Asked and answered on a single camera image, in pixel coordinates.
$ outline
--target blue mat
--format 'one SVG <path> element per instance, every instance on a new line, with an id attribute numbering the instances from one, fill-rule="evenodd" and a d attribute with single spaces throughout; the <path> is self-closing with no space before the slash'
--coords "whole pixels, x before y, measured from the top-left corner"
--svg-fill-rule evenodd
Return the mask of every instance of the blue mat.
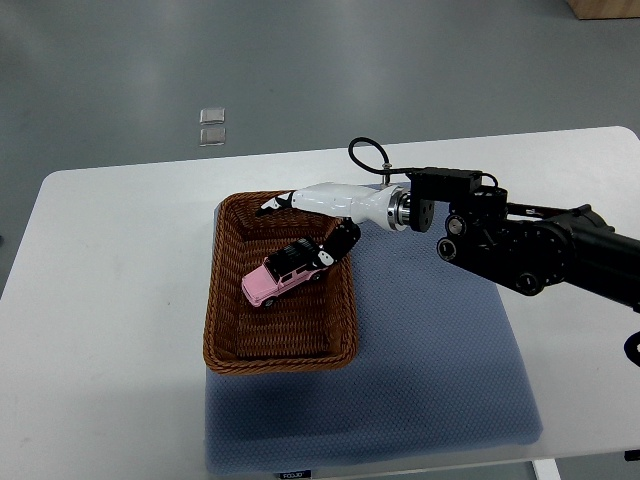
<path id="1" fill-rule="evenodd" d="M 496 286 L 421 234 L 370 222 L 352 252 L 358 355 L 342 370 L 207 370 L 207 467 L 286 472 L 530 444 L 542 425 Z"/>

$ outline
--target robotic hand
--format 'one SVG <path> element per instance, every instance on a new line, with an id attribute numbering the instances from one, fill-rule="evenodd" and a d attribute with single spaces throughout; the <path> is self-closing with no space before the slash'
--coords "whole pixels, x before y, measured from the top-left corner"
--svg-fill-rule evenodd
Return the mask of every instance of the robotic hand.
<path id="1" fill-rule="evenodd" d="M 354 147 L 360 142 L 382 154 L 382 170 L 356 158 Z M 444 261 L 523 295 L 568 282 L 640 313 L 640 241 L 616 234 L 590 205 L 565 210 L 509 203 L 496 178 L 478 170 L 392 169 L 382 146 L 364 137 L 350 143 L 349 156 L 368 172 L 383 175 L 387 185 L 391 174 L 406 174 L 411 188 L 323 183 L 276 197 L 257 215 L 299 208 L 355 223 L 371 220 L 385 230 L 410 226 L 426 232 L 435 202 L 446 202 L 447 236 L 436 247 Z M 483 185 L 483 177 L 494 185 Z M 513 220 L 509 215 L 537 220 Z M 640 332 L 625 343 L 627 357 L 638 366 L 639 346 Z"/>

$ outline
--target wicker basket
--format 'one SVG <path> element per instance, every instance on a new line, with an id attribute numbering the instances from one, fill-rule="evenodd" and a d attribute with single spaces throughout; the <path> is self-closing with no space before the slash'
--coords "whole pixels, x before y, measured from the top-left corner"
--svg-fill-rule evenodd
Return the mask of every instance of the wicker basket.
<path id="1" fill-rule="evenodd" d="M 238 193 L 219 206 L 204 330 L 204 360 L 216 373 L 328 370 L 347 365 L 356 354 L 349 256 L 270 308 L 251 306 L 242 293 L 243 275 L 264 257 L 304 236 L 322 243 L 338 224 L 294 209 L 257 218 L 260 205 L 280 193 Z"/>

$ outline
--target pink toy car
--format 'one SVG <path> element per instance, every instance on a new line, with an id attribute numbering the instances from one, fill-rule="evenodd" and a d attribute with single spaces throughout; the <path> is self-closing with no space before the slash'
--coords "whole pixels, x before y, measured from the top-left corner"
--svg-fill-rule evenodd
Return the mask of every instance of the pink toy car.
<path id="1" fill-rule="evenodd" d="M 264 259 L 242 277 L 242 291 L 254 307 L 270 307 L 284 292 L 320 279 L 334 259 L 310 238 L 301 238 Z"/>

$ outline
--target concrete floor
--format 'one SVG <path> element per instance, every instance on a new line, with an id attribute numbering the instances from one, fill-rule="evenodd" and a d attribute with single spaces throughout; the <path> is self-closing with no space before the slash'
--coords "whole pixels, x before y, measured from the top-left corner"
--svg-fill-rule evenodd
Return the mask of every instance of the concrete floor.
<path id="1" fill-rule="evenodd" d="M 578 21 L 564 0 L 0 0 L 0 288 L 57 170 L 359 135 L 640 133 L 638 92 L 640 19 Z M 198 146 L 207 106 L 227 109 L 224 146 Z M 558 464 L 565 480 L 640 476 L 621 453 Z M 515 464 L 411 477 L 534 474 Z"/>

